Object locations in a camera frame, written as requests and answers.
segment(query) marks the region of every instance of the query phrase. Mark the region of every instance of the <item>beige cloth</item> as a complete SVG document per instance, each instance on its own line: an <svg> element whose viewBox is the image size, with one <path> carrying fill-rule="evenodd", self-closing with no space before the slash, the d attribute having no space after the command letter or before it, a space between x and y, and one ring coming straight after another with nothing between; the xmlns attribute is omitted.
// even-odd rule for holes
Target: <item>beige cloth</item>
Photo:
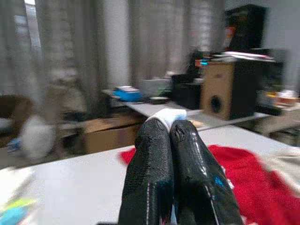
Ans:
<svg viewBox="0 0 300 225"><path fill-rule="evenodd" d="M280 154L261 158L268 171L276 171L300 198L300 148L285 148Z"/></svg>

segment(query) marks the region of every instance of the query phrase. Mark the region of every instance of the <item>brown chair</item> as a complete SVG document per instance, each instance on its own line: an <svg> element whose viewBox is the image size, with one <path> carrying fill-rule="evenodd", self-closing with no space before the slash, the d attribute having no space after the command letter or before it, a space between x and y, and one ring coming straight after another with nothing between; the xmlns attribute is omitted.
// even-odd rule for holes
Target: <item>brown chair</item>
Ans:
<svg viewBox="0 0 300 225"><path fill-rule="evenodd" d="M23 124L32 115L33 103L29 98L18 95L0 96L0 118L12 120L12 131L0 134L0 148L17 137Z"/></svg>

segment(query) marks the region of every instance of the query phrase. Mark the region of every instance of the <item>desk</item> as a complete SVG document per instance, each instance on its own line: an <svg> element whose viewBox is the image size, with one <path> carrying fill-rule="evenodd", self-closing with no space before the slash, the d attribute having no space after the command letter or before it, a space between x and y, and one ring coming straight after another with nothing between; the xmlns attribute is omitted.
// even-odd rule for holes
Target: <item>desk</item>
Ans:
<svg viewBox="0 0 300 225"><path fill-rule="evenodd" d="M245 148L269 155L289 147L239 127L199 132L206 145ZM35 179L27 195L40 199L37 224L95 225L117 222L126 167L119 152L132 146L33 166Z"/></svg>
<svg viewBox="0 0 300 225"><path fill-rule="evenodd" d="M113 95L111 90L102 90L102 91L105 94L111 96L112 98L118 100L118 98ZM203 110L190 110L183 106L177 105L175 102L172 102L172 101L170 101L166 104L162 104L162 105L153 105L153 104L148 104L148 103L133 103L133 102L121 102L121 103L123 105L139 112L140 114L142 114L146 117L150 117L153 114L155 114L158 111L165 109L165 108L185 109L187 111L187 119L188 120L193 119L193 120L198 120L198 121L204 123L203 127L197 128L198 131L222 127L222 126L226 126L226 125L242 123L242 122L251 121L251 120L257 120L257 119L266 118L266 117L270 116L268 114L255 112L253 116L247 116L247 117L235 119L235 120L222 120L217 117L212 117L212 116L208 116L208 115L204 114Z"/></svg>

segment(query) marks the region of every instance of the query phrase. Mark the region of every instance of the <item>white bag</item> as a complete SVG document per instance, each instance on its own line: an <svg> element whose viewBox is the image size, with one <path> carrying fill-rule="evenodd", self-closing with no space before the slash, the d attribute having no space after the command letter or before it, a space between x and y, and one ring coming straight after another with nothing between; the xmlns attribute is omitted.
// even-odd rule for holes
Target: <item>white bag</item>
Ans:
<svg viewBox="0 0 300 225"><path fill-rule="evenodd" d="M31 116L21 131L21 148L30 160L45 157L52 149L55 141L53 125L47 125L39 116Z"/></svg>

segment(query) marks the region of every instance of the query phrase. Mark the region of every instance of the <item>white sock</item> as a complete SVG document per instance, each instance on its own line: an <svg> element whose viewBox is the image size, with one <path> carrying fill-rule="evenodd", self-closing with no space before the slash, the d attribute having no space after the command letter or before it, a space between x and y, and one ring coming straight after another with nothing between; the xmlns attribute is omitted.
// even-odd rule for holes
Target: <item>white sock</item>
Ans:
<svg viewBox="0 0 300 225"><path fill-rule="evenodd" d="M170 132L172 124L175 120L185 120L187 111L184 109L162 109L153 116L150 116L146 121L157 119L167 128Z"/></svg>

